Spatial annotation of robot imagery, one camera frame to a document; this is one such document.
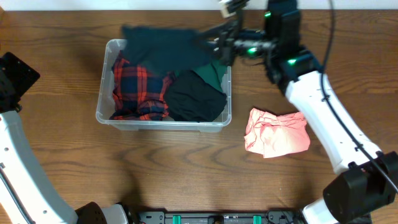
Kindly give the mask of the green garment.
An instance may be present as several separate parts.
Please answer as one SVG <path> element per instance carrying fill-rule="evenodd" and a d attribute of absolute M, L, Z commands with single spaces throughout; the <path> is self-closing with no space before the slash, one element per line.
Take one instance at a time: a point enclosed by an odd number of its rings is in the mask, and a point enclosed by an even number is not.
<path fill-rule="evenodd" d="M 206 65 L 174 72 L 170 90 L 188 95 L 223 95 L 223 77 L 228 68 L 214 60 Z"/>

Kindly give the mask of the dark navy garment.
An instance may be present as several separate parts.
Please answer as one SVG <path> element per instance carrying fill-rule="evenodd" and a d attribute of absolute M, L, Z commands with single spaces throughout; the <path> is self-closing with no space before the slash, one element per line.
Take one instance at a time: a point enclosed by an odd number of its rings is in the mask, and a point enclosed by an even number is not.
<path fill-rule="evenodd" d="M 216 58 L 211 44 L 194 29 L 122 26 L 121 34 L 125 58 L 158 76 L 201 67 Z"/>

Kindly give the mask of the black cloth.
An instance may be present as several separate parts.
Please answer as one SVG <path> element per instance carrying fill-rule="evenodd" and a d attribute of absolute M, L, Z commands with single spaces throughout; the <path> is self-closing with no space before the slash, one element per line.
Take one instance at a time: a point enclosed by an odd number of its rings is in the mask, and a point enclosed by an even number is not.
<path fill-rule="evenodd" d="M 224 110 L 227 99 L 191 70 L 183 70 L 164 95 L 169 116 L 175 121 L 212 122 Z"/>

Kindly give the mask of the red navy plaid shirt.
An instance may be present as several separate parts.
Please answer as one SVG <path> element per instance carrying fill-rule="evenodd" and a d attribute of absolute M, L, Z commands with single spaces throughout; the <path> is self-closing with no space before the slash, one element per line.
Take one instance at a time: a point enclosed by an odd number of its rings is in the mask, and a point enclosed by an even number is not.
<path fill-rule="evenodd" d="M 110 120 L 162 121 L 169 115 L 165 92 L 174 82 L 172 73 L 154 75 L 128 61 L 121 50 L 112 66 L 115 112 Z"/>

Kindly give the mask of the pink garment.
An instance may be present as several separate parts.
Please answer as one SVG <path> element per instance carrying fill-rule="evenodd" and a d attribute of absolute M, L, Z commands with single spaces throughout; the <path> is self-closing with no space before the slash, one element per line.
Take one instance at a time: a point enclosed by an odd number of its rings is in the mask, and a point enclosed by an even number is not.
<path fill-rule="evenodd" d="M 244 136 L 245 150 L 274 158 L 308 150 L 310 138 L 303 113 L 276 116 L 253 108 Z"/>

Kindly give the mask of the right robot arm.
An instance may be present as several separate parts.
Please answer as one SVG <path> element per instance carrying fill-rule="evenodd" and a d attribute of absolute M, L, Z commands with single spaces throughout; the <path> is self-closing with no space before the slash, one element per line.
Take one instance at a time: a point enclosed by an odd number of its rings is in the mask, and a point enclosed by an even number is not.
<path fill-rule="evenodd" d="M 243 28 L 246 1 L 221 1 L 226 22 L 201 34 L 214 38 L 226 65 L 237 56 L 263 60 L 269 80 L 303 113 L 322 143 L 335 179 L 322 198 L 304 207 L 295 223 L 371 223 L 371 213 L 397 195 L 397 153 L 384 153 L 357 126 L 335 95 L 326 62 L 300 43 L 296 0 L 269 1 L 263 30 Z"/>

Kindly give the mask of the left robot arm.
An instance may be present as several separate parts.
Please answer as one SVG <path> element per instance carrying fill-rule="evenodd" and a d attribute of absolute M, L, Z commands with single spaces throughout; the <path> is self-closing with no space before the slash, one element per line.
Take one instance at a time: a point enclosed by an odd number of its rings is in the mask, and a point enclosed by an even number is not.
<path fill-rule="evenodd" d="M 54 189 L 35 157 L 19 115 L 21 97 L 40 75 L 14 54 L 1 57 L 1 205 L 13 223 L 131 223 L 117 203 L 73 209 Z"/>

